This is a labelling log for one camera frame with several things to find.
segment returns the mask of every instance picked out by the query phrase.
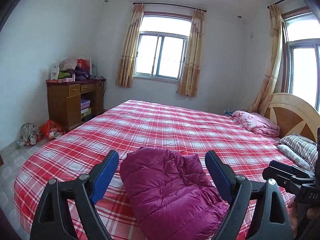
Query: purple box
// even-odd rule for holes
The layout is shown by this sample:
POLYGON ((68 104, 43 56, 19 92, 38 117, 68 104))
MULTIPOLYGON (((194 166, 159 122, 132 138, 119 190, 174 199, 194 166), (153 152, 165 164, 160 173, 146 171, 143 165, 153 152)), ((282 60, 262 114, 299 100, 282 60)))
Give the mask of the purple box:
POLYGON ((90 100, 81 99, 81 110, 86 109, 90 106, 90 100))

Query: window frame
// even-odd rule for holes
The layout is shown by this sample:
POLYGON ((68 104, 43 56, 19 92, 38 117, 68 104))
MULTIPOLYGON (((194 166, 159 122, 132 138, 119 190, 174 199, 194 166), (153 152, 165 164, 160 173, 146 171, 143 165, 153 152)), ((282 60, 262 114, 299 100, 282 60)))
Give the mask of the window frame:
POLYGON ((288 86, 287 86, 287 93, 292 94, 293 91, 293 79, 294 79, 294 60, 293 60, 293 50, 294 49, 304 49, 304 48, 314 48, 316 52, 316 63, 317 63, 317 95, 316 95, 316 105, 313 106, 317 111, 319 111, 320 106, 320 56, 319 56, 319 49, 320 49, 320 38, 317 39, 304 39, 304 40, 297 40, 297 41, 288 41, 287 38, 287 21, 292 20, 294 18, 300 18, 306 15, 310 15, 312 12, 304 12, 298 15, 294 15, 292 17, 288 17, 284 20, 284 32, 285 32, 285 43, 286 43, 286 53, 284 57, 288 59, 288 70, 289 75, 288 79, 288 86))
MULTIPOLYGON (((147 15, 147 16, 148 17, 150 17, 150 16, 162 17, 162 18, 166 17, 166 16, 160 16, 160 15, 147 15)), ((175 19, 180 19, 180 20, 189 20, 189 19, 180 18, 180 17, 169 17, 169 18, 175 18, 175 19)), ((138 40, 138 44, 137 44, 137 52, 136 52, 136 55, 135 55, 133 77, 154 79, 154 80, 173 82, 173 83, 180 83, 180 80, 181 80, 181 77, 182 77, 182 73, 183 73, 183 69, 184 69, 186 56, 187 56, 188 43, 189 43, 189 36, 185 36, 185 35, 181 35, 181 34, 174 34, 174 33, 163 33, 163 32, 154 32, 154 31, 140 31, 139 32, 139 40, 138 40), (158 46, 158 42, 159 42, 159 37, 162 37, 161 44, 160 44, 158 65, 155 66, 156 53, 157 53, 157 46, 156 46, 151 74, 139 73, 139 72, 136 71, 137 70, 136 69, 136 62, 137 62, 137 57, 138 57, 138 54, 139 54, 140 42, 141 42, 142 36, 144 36, 144 35, 146 35, 146 36, 157 36, 158 37, 157 38, 157 46, 158 46), (163 43, 164 43, 164 38, 165 37, 183 39, 183 46, 182 46, 181 57, 180 57, 180 66, 179 66, 178 78, 159 75, 159 67, 160 67, 160 63, 161 63, 162 48, 163 48, 163 43), (155 67, 157 68, 157 71, 156 71, 156 74, 154 75, 153 72, 154 72, 154 68, 155 67)))

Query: gold curtain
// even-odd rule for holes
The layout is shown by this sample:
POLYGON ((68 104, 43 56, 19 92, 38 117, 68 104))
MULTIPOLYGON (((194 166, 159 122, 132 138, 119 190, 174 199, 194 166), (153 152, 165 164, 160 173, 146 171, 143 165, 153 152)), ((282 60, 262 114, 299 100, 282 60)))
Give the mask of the gold curtain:
POLYGON ((124 41, 121 58, 118 65, 116 85, 132 87, 134 61, 137 53, 139 29, 144 13, 144 5, 136 4, 133 8, 130 25, 124 41))
POLYGON ((276 4, 269 6, 271 19, 271 59, 266 68, 265 76, 255 102, 250 107, 250 112, 264 115, 271 102, 273 92, 279 75, 282 57, 282 16, 276 4))
POLYGON ((178 93, 186 96, 196 97, 200 75, 202 28, 204 12, 195 9, 192 17, 186 60, 178 93))

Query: headboard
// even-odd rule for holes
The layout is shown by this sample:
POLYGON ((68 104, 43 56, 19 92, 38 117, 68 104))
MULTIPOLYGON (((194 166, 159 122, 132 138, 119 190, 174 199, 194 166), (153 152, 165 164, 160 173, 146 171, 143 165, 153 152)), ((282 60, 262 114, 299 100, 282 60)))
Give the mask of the headboard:
POLYGON ((288 93, 273 94, 265 117, 280 127, 280 138, 300 134, 317 142, 320 115, 310 104, 297 96, 288 93))

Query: patterned pillow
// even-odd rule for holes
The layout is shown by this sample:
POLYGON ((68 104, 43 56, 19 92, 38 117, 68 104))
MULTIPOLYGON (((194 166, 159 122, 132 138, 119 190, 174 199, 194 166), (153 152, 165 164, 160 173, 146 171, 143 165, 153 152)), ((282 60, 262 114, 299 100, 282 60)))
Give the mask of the patterned pillow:
POLYGON ((304 159, 312 168, 313 172, 318 158, 317 146, 310 142, 308 138, 301 135, 288 135, 278 141, 280 144, 289 146, 291 150, 304 159))
POLYGON ((301 157, 295 154, 293 150, 291 150, 287 145, 280 144, 277 146, 280 152, 282 152, 285 156, 287 156, 290 160, 294 161, 300 168, 303 168, 307 171, 313 172, 310 165, 301 157))

